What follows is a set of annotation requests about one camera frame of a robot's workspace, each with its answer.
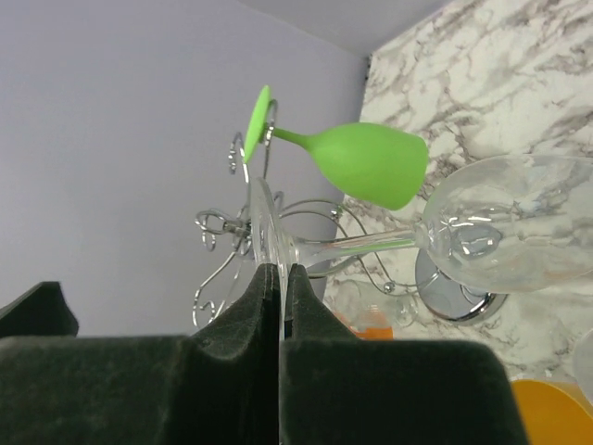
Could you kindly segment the orange wine glass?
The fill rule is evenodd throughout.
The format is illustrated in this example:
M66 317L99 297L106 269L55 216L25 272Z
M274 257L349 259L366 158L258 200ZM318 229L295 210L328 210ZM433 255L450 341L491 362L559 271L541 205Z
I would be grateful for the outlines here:
M511 382L530 444L592 445L592 404L575 383Z
M361 281L342 282L331 305L332 312L356 337L392 340L394 332L386 316L385 295Z

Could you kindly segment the clear wine glass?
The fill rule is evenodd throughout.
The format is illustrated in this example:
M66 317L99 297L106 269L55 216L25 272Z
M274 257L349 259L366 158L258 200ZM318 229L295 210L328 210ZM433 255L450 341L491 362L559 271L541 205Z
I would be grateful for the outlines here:
M418 320L419 306L414 293L395 296L393 308L395 321L403 328L411 326Z
M250 199L276 210L267 183ZM422 218L406 229L311 241L325 261L427 247L450 277L469 278L504 294L555 286L592 270L592 160L559 155L482 159L444 179ZM275 260L255 258L257 263ZM288 277L280 278L281 295Z

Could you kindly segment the green wine glass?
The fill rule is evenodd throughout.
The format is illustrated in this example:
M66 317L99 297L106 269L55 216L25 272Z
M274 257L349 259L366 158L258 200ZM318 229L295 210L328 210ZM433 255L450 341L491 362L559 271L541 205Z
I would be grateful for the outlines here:
M368 122L299 134L268 120L270 109L277 109L277 102L265 85L246 129L242 161L249 162L259 145L282 139L303 148L335 188L388 210L404 208L423 185L429 154L418 135Z

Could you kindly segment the chrome wine glass rack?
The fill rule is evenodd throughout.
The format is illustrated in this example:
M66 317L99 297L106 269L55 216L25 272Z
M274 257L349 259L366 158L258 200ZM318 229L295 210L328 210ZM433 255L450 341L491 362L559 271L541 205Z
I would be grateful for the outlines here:
M277 118L277 109L270 109L267 119ZM250 184L248 162L242 161L241 152L245 133L236 133L229 151L229 171L243 171L246 184ZM315 250L311 241L296 239L288 235L280 226L283 217L295 214L296 207L282 206L283 195L277 193L270 202L277 206L276 210L262 210L252 199L247 199L236 217L209 209L196 215L196 225L202 234L202 243L212 251L216 247L219 235L230 234L233 237L232 251L226 262L234 258L253 254L255 258L275 260L280 278L287 280L288 269L294 264L312 267L326 259L320 251ZM416 293L423 302L431 297L437 303L428 308L439 317L455 323L473 323L479 316L487 316L494 312L505 301L506 294L493 291L491 286L477 285L469 278L450 277L443 261L437 260L427 247L423 247L415 265L416 273L421 278L413 285L405 287L408 293Z

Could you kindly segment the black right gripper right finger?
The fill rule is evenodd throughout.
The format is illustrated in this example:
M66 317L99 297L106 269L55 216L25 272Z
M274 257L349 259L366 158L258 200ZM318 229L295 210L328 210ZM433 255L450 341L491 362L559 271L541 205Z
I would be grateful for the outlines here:
M362 340L294 265L280 347L285 444L525 444L504 368L483 344Z

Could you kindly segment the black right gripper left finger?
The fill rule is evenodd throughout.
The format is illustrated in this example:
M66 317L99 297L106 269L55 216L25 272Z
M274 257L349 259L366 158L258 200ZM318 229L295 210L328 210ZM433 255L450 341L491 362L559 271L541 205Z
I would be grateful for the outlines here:
M80 337L57 282L1 310L5 444L275 444L280 290L261 265L193 336Z

